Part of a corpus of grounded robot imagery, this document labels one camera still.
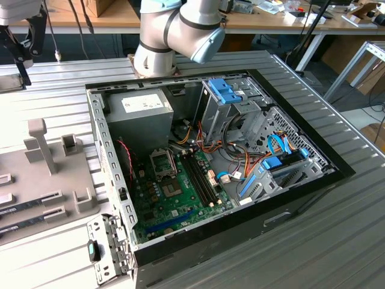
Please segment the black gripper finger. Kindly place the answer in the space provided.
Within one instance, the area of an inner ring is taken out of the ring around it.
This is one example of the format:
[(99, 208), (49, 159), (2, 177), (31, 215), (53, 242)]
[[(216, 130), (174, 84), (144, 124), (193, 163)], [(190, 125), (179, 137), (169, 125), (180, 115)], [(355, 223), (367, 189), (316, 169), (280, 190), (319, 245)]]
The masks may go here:
[(33, 59), (43, 53), (47, 18), (46, 6), (41, 4), (39, 14), (27, 18), (29, 30), (25, 40), (22, 43), (17, 42), (15, 63), (24, 87), (31, 85), (27, 67), (31, 67)]
[(1, 25), (1, 42), (15, 61), (23, 61), (23, 46), (8, 29), (8, 25)]

